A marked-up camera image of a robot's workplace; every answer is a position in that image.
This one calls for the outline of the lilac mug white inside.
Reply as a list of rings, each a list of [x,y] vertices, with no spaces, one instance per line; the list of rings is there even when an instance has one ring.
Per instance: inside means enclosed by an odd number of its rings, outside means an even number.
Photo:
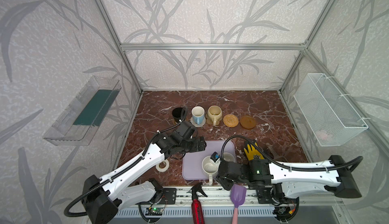
[[[228,152],[225,152],[223,154],[223,159],[227,162],[234,162],[236,163],[236,159],[235,159],[235,156],[231,153],[228,153]]]

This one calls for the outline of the colourful woven round coaster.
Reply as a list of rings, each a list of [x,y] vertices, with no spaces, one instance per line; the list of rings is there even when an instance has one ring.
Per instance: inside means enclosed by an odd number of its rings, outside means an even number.
[[[202,121],[200,124],[197,124],[196,121],[195,121],[193,118],[190,119],[190,122],[191,122],[191,124],[192,124],[193,126],[199,128],[199,127],[203,127],[203,126],[205,125],[205,123],[206,123],[206,118],[204,118],[203,121]]]

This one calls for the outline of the black mug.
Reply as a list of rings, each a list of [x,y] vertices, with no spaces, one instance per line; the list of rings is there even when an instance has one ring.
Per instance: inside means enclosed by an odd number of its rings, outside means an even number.
[[[173,116],[173,124],[177,125],[181,121],[186,120],[187,115],[187,107],[178,107],[173,109],[172,116]]]

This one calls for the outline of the light blue mug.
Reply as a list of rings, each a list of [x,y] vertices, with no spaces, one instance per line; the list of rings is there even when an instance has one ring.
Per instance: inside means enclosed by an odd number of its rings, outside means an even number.
[[[191,110],[192,118],[197,124],[200,124],[205,118],[205,109],[201,106],[196,106]]]

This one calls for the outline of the beige mug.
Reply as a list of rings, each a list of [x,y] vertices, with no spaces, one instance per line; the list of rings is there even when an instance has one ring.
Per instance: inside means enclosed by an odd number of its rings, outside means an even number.
[[[222,117],[222,110],[219,106],[211,106],[206,115],[209,117]]]

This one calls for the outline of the woven rattan round coaster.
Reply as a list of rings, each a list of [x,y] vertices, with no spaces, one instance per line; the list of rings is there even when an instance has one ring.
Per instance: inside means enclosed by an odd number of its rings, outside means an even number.
[[[224,116],[223,122],[224,122],[225,126],[233,128],[239,124],[239,119],[237,118],[237,116],[235,116],[233,114],[228,114],[228,115]]]

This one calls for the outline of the large round wooden coaster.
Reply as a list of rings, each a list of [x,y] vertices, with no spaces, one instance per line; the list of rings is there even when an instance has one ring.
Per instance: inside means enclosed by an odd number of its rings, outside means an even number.
[[[240,118],[240,125],[247,129],[247,130],[250,130],[250,129],[253,129],[256,127],[256,121],[253,117],[251,117],[250,115],[244,115]]]

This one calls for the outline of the cork flower-shaped coaster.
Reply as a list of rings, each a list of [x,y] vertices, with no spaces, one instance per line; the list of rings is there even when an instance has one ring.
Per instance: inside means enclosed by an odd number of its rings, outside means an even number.
[[[208,115],[206,116],[206,123],[211,125],[211,126],[219,126],[220,121],[222,117],[209,117]]]

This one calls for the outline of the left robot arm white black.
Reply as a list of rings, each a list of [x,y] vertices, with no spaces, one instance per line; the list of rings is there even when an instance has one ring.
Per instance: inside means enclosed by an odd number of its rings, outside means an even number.
[[[187,112],[187,107],[183,107],[175,126],[157,131],[145,149],[121,167],[100,178],[92,175],[86,179],[81,196],[68,204],[64,215],[68,218],[87,216],[93,224],[107,224],[121,208],[151,200],[157,185],[150,181],[128,191],[126,188],[169,157],[204,151],[207,146],[204,137],[198,136],[197,128],[186,120]]]

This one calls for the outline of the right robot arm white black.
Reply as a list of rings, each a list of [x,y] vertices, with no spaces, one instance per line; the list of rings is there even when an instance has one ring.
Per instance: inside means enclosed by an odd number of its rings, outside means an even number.
[[[301,196],[332,193],[335,197],[357,199],[362,196],[352,172],[362,162],[359,156],[345,162],[339,155],[314,163],[288,163],[271,158],[254,140],[246,141],[247,163],[227,160],[225,151],[214,152],[211,162],[218,166],[217,182],[227,191],[246,185],[256,192],[260,204],[274,206],[296,203]]]

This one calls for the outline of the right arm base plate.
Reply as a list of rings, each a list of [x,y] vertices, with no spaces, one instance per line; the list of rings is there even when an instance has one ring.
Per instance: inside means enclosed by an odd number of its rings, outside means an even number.
[[[259,204],[271,204],[280,206],[287,204],[284,193],[278,187],[266,187],[256,190],[257,200]]]

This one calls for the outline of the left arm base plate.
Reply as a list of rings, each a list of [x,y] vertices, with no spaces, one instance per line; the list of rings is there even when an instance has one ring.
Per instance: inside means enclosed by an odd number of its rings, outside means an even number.
[[[176,203],[176,197],[176,188],[162,188],[156,192],[155,204],[173,205]]]

